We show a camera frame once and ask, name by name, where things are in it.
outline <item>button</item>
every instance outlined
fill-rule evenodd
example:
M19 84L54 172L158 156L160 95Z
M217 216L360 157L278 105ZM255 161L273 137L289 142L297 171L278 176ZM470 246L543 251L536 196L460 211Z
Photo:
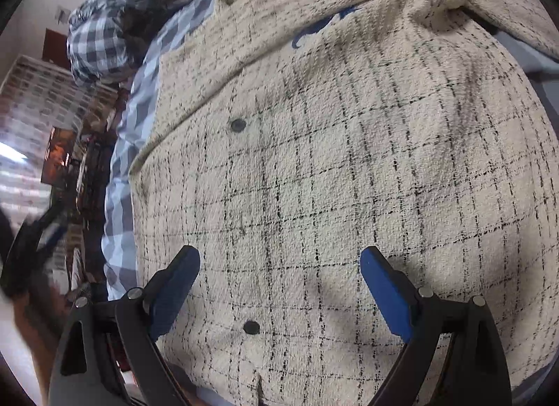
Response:
M248 333L248 335L256 335L260 333L260 324L256 321L247 321L245 325L242 326L242 329Z
M247 123L243 119L235 119L233 122L231 122L231 130L233 130L235 133L241 133L246 126Z

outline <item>fluorescent light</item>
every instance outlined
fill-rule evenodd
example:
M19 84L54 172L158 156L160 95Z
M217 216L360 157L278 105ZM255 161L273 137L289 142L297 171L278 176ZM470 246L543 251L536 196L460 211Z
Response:
M12 149L10 146L7 146L4 143L0 143L0 155L2 157L9 158L16 163L25 163L25 159L27 158L25 155L19 153L16 149Z

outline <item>black and white checkered fabric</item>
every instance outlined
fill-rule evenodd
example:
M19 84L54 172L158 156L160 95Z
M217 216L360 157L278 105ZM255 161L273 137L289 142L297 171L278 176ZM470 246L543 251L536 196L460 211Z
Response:
M79 86L122 81L177 7L175 0L87 0L72 12L67 54Z

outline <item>checkered bedsheet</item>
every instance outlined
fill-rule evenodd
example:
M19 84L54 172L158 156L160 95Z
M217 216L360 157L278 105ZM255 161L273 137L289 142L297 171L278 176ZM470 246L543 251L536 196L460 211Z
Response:
M139 150L143 147L153 124L157 101L159 58L175 50L184 39L213 12L215 0L188 0L188 5L177 12L159 31L151 43L142 67L136 73L130 99L122 121L117 128L118 139L111 159L111 178L105 197L106 224L101 241L107 261L108 299L120 298L136 283L136 246L133 236L132 201L128 171ZM496 34L518 60L524 71L559 71L559 65L529 46L503 32ZM558 95L550 92L557 83L538 82L535 89L542 102L559 107Z

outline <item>tweed fabric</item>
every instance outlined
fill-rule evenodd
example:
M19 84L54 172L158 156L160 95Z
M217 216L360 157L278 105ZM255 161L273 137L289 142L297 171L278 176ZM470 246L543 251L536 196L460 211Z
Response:
M217 0L163 56L134 226L140 283L183 244L202 255L161 342L196 385L368 404L401 348L360 276L370 244L442 297L483 294L513 385L552 357L559 145L460 8L557 57L537 0Z

